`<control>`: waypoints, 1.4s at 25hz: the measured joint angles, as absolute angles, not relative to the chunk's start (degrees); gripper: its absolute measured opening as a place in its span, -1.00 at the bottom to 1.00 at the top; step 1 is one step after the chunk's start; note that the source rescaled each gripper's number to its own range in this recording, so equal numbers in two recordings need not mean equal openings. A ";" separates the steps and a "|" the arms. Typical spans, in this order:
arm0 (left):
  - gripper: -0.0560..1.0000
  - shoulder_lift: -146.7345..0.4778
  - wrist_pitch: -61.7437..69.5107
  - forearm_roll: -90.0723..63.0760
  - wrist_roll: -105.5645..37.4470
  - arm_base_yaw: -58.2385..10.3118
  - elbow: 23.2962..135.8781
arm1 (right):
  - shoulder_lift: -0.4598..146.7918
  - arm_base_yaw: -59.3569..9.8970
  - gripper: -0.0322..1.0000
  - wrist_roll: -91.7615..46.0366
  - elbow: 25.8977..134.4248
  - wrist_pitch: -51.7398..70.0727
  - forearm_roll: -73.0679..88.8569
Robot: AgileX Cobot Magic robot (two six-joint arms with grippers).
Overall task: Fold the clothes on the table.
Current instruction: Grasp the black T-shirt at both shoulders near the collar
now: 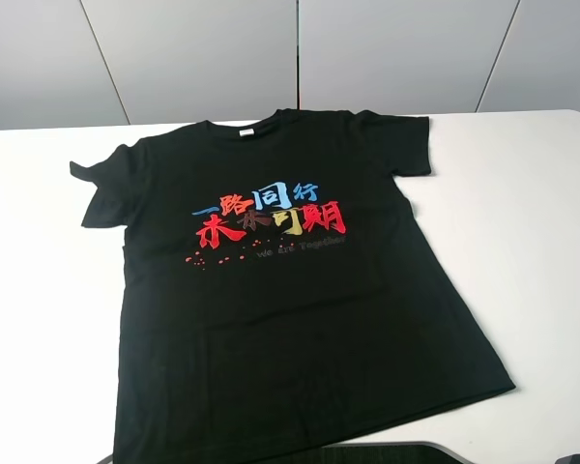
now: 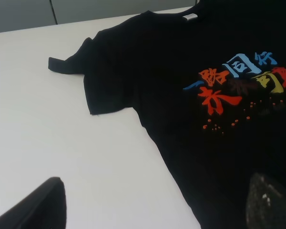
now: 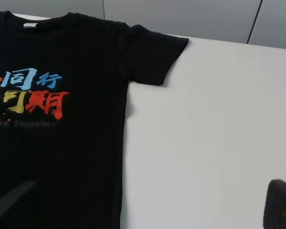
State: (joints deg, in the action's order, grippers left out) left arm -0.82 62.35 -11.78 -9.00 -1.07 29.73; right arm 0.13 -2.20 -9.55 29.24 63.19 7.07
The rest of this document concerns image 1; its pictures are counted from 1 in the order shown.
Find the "black robot base front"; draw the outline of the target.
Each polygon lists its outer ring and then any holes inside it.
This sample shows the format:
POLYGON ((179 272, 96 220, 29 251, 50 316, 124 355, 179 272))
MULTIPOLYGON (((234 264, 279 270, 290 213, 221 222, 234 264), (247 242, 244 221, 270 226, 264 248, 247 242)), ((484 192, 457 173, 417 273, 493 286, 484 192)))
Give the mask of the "black robot base front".
POLYGON ((338 445, 322 448, 323 464, 457 464, 459 460, 427 445, 338 445))

